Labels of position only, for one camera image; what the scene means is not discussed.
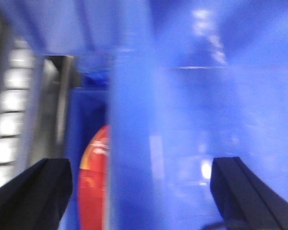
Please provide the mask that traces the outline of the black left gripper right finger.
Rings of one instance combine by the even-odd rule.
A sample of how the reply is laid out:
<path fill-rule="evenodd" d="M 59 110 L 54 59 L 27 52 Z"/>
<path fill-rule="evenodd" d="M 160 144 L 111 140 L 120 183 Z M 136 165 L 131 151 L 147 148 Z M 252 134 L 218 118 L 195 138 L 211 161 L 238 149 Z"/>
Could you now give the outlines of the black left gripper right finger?
<path fill-rule="evenodd" d="M 288 230 L 288 202 L 239 157 L 213 160 L 210 190 L 225 221 L 242 221 L 253 230 Z"/>

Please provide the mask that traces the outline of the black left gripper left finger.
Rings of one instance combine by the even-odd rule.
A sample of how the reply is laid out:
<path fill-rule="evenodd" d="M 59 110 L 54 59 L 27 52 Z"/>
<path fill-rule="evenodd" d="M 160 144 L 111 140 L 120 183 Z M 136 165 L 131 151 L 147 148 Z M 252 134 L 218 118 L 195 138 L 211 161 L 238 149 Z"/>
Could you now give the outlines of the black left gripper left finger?
<path fill-rule="evenodd" d="M 42 159 L 0 187 L 0 230 L 56 230 L 73 190 L 68 159 Z"/>

